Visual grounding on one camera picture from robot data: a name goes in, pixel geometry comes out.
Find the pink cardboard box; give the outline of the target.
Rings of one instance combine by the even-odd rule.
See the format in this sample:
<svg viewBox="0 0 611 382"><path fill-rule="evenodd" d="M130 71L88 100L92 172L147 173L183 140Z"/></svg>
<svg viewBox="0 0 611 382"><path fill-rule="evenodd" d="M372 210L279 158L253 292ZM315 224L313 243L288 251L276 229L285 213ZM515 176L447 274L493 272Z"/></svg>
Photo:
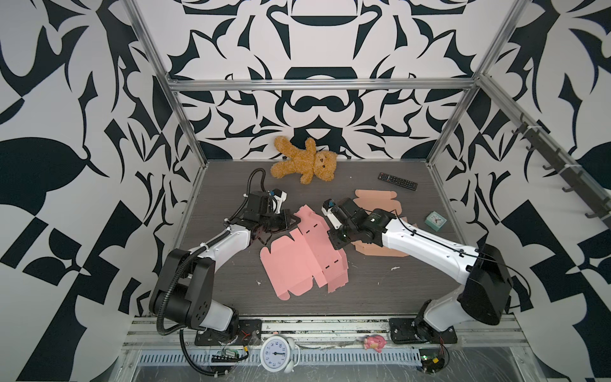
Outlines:
<svg viewBox="0 0 611 382"><path fill-rule="evenodd" d="M296 213L297 229L260 251L260 259L277 297L283 301L307 293L313 285L329 293L348 283L348 260L331 245L325 219L308 205Z"/></svg>

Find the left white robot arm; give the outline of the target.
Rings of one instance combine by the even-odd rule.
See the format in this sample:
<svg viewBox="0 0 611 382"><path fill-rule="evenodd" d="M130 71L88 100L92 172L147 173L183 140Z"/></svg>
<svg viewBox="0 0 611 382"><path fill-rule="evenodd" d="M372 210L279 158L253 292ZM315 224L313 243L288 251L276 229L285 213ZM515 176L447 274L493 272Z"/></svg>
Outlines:
<svg viewBox="0 0 611 382"><path fill-rule="evenodd" d="M189 355L186 329L205 331L229 341L239 337L238 310L213 299L216 271L256 240L268 244L281 232L297 227L300 218L283 208L286 193L280 189L247 188L239 208L224 220L223 230L210 240L189 250L175 248L162 265L151 293L149 311L156 318L157 333L163 337L178 334L188 365L205 377L224 377L229 368L202 367Z"/></svg>

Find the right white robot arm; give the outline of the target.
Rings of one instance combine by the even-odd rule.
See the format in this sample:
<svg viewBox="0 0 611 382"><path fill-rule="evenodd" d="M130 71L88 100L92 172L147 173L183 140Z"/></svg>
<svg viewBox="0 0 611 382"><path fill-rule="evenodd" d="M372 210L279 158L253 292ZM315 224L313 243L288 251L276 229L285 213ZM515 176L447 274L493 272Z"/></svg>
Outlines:
<svg viewBox="0 0 611 382"><path fill-rule="evenodd" d="M321 208L329 224L329 240L339 250L355 241L401 251L437 268L458 283L440 299L424 302L413 319L392 318L396 344L455 344L455 326L479 322L497 326L511 308L512 267L492 245L475 248L417 229L396 212L359 207L353 199L325 201Z"/></svg>

